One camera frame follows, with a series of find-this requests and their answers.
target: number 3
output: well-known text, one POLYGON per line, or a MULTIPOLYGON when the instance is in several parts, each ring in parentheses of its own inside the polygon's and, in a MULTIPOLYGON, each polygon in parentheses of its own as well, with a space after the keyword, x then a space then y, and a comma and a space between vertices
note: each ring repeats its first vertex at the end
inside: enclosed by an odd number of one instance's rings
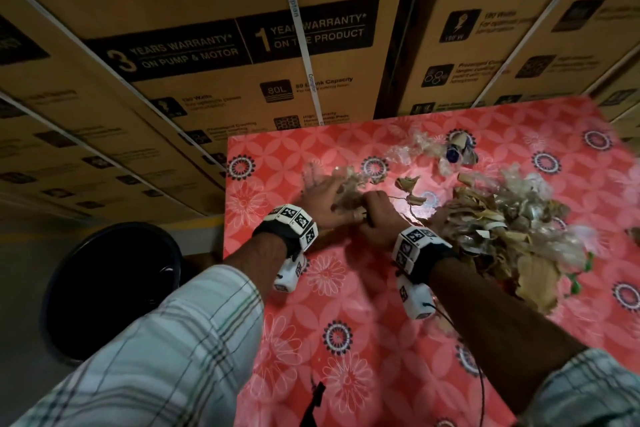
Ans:
POLYGON ((127 57, 124 55, 124 53, 121 53, 120 51, 116 51, 116 50, 107 51, 107 56, 110 57, 111 59, 116 59, 117 61, 120 61, 122 64, 118 65, 118 67, 123 71, 128 71, 129 73, 133 73, 134 71, 138 70, 138 67, 135 64, 133 64, 132 61, 129 61, 127 57))

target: black bucket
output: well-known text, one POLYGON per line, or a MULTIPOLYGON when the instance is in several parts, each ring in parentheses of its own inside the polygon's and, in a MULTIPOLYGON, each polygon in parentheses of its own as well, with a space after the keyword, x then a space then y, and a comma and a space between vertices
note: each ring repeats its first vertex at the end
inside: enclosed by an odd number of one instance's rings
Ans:
POLYGON ((62 362, 82 363, 177 289, 181 272, 180 248, 163 229, 130 222, 94 233, 49 282, 40 312, 45 343, 62 362))

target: shirt sleeve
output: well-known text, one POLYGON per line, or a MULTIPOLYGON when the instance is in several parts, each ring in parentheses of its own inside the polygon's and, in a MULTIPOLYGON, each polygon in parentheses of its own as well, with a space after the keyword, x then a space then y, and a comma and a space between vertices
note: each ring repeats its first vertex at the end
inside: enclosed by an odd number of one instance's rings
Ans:
POLYGON ((640 377, 603 350, 585 350, 542 384, 523 426, 640 425, 640 377))
POLYGON ((264 306, 241 271, 207 269, 132 323, 15 426, 233 425, 264 306))

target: number 1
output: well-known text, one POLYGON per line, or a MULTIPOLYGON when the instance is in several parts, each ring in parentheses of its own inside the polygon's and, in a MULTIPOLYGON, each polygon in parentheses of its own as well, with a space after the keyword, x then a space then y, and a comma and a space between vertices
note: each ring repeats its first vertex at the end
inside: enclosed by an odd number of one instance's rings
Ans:
POLYGON ((267 39, 267 33, 264 30, 264 27, 260 27, 260 31, 255 33, 256 37, 261 37, 262 42, 264 43, 264 50, 269 52, 271 51, 271 47, 269 45, 269 40, 267 39))

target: patterned table surface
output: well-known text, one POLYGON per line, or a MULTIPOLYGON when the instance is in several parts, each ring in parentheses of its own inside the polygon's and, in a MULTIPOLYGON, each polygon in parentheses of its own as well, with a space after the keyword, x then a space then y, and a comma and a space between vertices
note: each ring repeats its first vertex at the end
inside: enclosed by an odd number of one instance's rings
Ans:
MULTIPOLYGON (((375 188, 390 196, 404 196, 394 187, 398 176, 420 174, 414 193, 427 200, 416 214, 428 216, 451 197, 455 176, 432 174, 433 159, 425 156, 406 167, 385 155, 414 131, 445 142, 460 129, 475 142, 476 170, 497 175, 514 162, 524 172, 537 170, 571 207, 569 223, 598 230, 589 244, 597 255, 593 272, 580 277, 582 292, 562 300, 550 318, 640 372, 640 249, 624 232, 640 225, 640 164, 588 98, 232 137, 225 255, 273 207, 294 199, 306 162, 322 165, 327 174, 337 165, 386 172, 375 188)), ((407 214, 404 201, 393 202, 407 214)), ((406 317, 388 257, 354 240, 308 258, 294 293, 269 298, 236 425, 299 425, 312 378, 327 386, 314 412, 320 426, 478 425, 481 389, 473 357, 432 318, 406 317)), ((510 425, 512 414, 485 384, 484 425, 510 425)))

